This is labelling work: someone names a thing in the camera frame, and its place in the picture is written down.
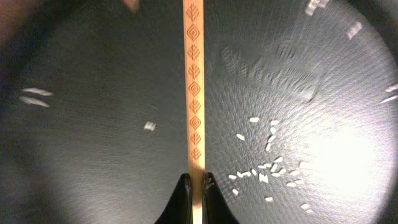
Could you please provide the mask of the wooden chopstick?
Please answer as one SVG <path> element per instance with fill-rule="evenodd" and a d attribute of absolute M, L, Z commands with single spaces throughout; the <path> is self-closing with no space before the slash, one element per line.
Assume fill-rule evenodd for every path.
<path fill-rule="evenodd" d="M 183 0 L 188 166 L 192 183 L 192 223 L 203 224 L 205 173 L 204 1 Z"/>

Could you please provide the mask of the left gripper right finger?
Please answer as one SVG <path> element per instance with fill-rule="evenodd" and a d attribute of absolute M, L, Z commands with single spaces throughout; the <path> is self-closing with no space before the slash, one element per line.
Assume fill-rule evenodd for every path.
<path fill-rule="evenodd" d="M 239 224 L 211 172 L 206 172 L 204 175 L 202 198 L 205 224 Z"/>

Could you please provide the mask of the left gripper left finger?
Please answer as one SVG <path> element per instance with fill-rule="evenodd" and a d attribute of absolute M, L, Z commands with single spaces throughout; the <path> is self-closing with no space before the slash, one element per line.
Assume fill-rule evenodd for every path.
<path fill-rule="evenodd" d="M 192 184 L 189 174 L 182 174 L 155 224 L 191 224 Z"/>

